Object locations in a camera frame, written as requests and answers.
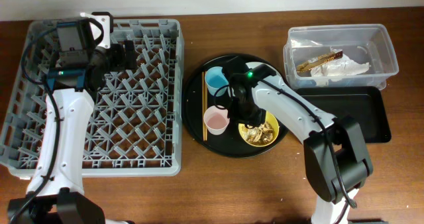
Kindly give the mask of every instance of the pink cup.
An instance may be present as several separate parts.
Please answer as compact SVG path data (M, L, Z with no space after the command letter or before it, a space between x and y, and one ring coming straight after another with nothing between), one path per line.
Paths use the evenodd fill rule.
M212 135L220 135L224 133L230 123L230 119L227 118L227 115L228 110L221 110L212 106L209 107L203 115L203 122Z

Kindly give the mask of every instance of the black tray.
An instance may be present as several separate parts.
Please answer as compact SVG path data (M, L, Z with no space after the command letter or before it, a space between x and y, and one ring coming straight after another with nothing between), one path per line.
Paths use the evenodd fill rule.
M287 134L288 130L285 126L280 124L280 131L277 139L270 145L265 147L254 147L247 144L239 134L238 124L230 122L227 129L221 135L212 135L208 133L207 141L203 141L203 117L201 110L201 73L207 71L214 66L222 66L227 60L239 56L246 62L263 62L269 64L267 61L246 54L229 54L212 59L204 65L196 69L184 84L183 89L183 109L182 118L185 127L189 134L204 147L209 150L228 156L232 158L245 158L262 154L274 146L276 146L283 137ZM217 97L217 104L226 105L230 101L228 95ZM209 94L207 97L208 107L213 105L213 96Z
M355 118L365 142L392 139L382 95L376 87L301 88L296 92L323 111Z

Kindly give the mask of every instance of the blue cup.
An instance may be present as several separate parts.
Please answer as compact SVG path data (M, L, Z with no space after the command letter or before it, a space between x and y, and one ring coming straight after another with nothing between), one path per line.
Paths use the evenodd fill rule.
M207 85L207 90L211 95L214 95L215 92L224 85L228 85L228 81L223 74L222 67L213 67L210 68L205 75L205 82ZM226 92L227 87L221 89L217 96L222 96Z

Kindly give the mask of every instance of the dish rack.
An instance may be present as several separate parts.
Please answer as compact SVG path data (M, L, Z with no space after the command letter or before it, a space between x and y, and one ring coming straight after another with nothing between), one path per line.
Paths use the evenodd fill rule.
M35 21L25 46L57 21ZM132 40L137 70L106 74L85 135L84 177L173 176L181 168L181 88L184 39L173 19L114 20L112 43ZM41 39L26 58L30 77L48 71L60 48L56 33ZM46 94L18 70L0 135L0 163L12 175L34 174L45 126Z

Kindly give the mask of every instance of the wooden table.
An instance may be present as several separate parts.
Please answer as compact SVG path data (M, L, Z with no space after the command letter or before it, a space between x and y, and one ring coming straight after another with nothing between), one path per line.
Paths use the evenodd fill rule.
M382 23L400 73L382 91L392 140L369 144L374 174L356 197L350 219L390 223L424 220L424 8L294 11L175 17L185 38L185 73L215 56L242 52L283 70L283 45L291 27ZM4 119L29 22L0 23L0 121ZM183 132L182 170L163 178L86 178L86 196L109 219L136 223L267 223L305 219L315 193L305 180L302 146L292 134L266 154L225 158ZM10 199L28 181L0 167L0 222Z

